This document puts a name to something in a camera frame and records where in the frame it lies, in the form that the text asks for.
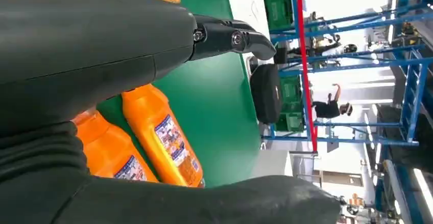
green crate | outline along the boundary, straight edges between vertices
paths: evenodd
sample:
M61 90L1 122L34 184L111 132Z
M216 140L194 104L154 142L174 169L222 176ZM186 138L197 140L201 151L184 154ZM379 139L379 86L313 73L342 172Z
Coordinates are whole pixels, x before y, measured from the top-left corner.
M302 111L303 104L302 101L283 103L281 112L282 113L292 113Z
M304 118L302 112L281 114L275 124L277 131L302 132L304 131Z
M292 26L292 0L264 0L264 7L270 30Z
M302 101L301 81L299 76L281 77L280 85L284 104Z

screw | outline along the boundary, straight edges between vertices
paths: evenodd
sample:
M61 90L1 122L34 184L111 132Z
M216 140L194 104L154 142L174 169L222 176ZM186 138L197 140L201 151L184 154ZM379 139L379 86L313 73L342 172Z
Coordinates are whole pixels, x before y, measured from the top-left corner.
M193 39L195 42L201 40L203 38L203 33L201 31L195 31L193 34Z
M233 35L231 36L231 42L234 45L238 45L240 44L241 41L242 41L242 35L239 32L233 33Z

orange bottle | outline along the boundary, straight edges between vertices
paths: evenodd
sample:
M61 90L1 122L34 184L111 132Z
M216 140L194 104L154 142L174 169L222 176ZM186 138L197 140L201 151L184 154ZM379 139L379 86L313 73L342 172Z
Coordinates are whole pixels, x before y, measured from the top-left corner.
M163 182L204 187L203 169L170 109L152 85L122 93L123 114Z
M77 136L83 142L92 175L158 182L131 137L106 121L96 109L78 115L73 122L77 125Z

green table surface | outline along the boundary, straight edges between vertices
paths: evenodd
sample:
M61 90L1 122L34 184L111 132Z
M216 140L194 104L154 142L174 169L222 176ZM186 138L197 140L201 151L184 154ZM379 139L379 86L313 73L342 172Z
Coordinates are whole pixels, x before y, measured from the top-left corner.
M181 0L181 4L195 14L232 18L228 0ZM154 85L169 98L171 108L202 164L206 186L250 177L260 137L239 54L228 53L186 63ZM143 153L123 117L120 96L99 104L98 109L109 122L128 132Z

bottle label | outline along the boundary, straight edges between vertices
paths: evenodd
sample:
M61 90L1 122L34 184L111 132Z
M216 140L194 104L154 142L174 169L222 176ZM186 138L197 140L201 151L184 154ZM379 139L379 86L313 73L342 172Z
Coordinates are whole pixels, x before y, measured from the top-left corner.
M131 155L128 162L114 175L116 179L146 181L145 171L138 160Z
M189 185L194 183L194 179L200 165L185 148L185 140L180 132L180 128L174 123L170 115L155 128L159 140L165 151L171 156L175 166Z
M179 128L170 115L167 115L162 123L155 128L155 132L167 153L170 154L176 167L179 167L185 158L188 157L189 152L185 148L185 141L180 134Z

